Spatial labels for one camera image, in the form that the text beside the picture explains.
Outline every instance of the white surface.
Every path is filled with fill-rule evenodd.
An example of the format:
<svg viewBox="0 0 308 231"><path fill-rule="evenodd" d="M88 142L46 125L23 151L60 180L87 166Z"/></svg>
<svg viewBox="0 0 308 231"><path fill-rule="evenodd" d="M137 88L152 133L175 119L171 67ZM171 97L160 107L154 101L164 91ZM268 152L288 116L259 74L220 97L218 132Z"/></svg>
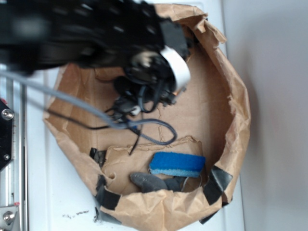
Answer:
<svg viewBox="0 0 308 231"><path fill-rule="evenodd" d="M224 0L227 52L252 109L246 231L308 226L308 1Z"/></svg>
<svg viewBox="0 0 308 231"><path fill-rule="evenodd" d="M205 11L208 9L209 13L213 12L212 23L223 29L220 1L195 1L193 5ZM56 74L57 69L48 72L40 71L32 80L53 86ZM36 104L45 104L48 97L33 90L27 91L27 97L30 230L134 230L107 222L93 222L95 203L91 193L42 122L42 111ZM239 182L230 205L220 210L205 225L196 222L183 230L243 231L244 220Z"/></svg>

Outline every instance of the gray cable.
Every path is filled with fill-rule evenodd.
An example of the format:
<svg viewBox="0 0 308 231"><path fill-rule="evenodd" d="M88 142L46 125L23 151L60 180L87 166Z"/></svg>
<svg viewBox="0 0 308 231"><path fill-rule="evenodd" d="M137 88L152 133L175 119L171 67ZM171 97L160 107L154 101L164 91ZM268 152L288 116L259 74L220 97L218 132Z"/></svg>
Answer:
<svg viewBox="0 0 308 231"><path fill-rule="evenodd" d="M107 115L106 113L98 110L97 108L91 106L90 104L88 104L88 103L86 103L86 102L84 102L84 101L82 101L82 100L80 100L76 97L70 96L66 93L63 93L63 92L60 92L60 91L57 91L57 90L53 90L51 88L48 88L48 87L41 85L41 84L38 84L36 82L32 82L32 81L28 80L26 77L23 77L23 76L16 74L16 73L11 73L11 72L7 72L7 71L0 71L0 76L4 76L4 77L7 77L7 78L12 79L14 81L20 82L22 85L34 88L38 91L41 91L41 92L44 92L46 94L55 96L56 98L59 98L63 101L69 102L69 103L71 103L71 104L73 104L77 107L80 107L80 108L90 112L91 114L96 115L98 118L104 120L108 124L108 126L110 126L111 128L126 129L126 128L132 128L132 127L142 125L142 124L154 123L154 124L159 124L159 125L162 125L162 126L168 128L174 136L171 140L174 141L177 137L177 133L174 130L174 128L170 124L168 124L164 121L161 121L161 120L158 120L158 119L142 119L142 120L138 120L138 121L129 121L127 123L114 123L110 119L109 115ZM148 139L149 141L155 141L154 139L152 139L148 136L144 136L144 138Z"/></svg>

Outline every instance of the metal frame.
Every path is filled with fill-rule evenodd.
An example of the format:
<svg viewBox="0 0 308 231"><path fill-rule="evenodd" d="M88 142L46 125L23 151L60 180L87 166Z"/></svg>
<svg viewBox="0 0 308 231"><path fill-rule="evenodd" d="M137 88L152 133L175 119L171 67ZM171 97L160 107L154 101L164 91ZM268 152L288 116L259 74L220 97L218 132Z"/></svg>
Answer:
<svg viewBox="0 0 308 231"><path fill-rule="evenodd" d="M0 230L27 231L27 196L25 164L26 90L19 83L0 77L0 97L14 111L12 161L0 172ZM6 211L16 210L14 225L2 227Z"/></svg>

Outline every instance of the white wall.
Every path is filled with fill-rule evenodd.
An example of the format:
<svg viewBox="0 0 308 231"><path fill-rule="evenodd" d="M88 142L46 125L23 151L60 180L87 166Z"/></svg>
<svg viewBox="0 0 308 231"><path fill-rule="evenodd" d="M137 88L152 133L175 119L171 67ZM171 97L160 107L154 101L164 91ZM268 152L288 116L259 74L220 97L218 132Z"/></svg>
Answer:
<svg viewBox="0 0 308 231"><path fill-rule="evenodd" d="M252 110L245 230L308 230L308 1L222 1L228 58Z"/></svg>

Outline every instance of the robotic arm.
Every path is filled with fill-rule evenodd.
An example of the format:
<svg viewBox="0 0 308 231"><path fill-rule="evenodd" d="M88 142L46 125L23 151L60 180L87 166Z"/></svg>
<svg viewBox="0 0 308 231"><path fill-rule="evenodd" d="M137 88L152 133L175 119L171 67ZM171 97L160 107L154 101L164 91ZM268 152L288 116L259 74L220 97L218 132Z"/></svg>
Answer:
<svg viewBox="0 0 308 231"><path fill-rule="evenodd" d="M190 80L181 26L146 2L1 0L0 21L0 63L10 71L27 75L68 62L123 67L126 76L115 80L115 117L174 104Z"/></svg>

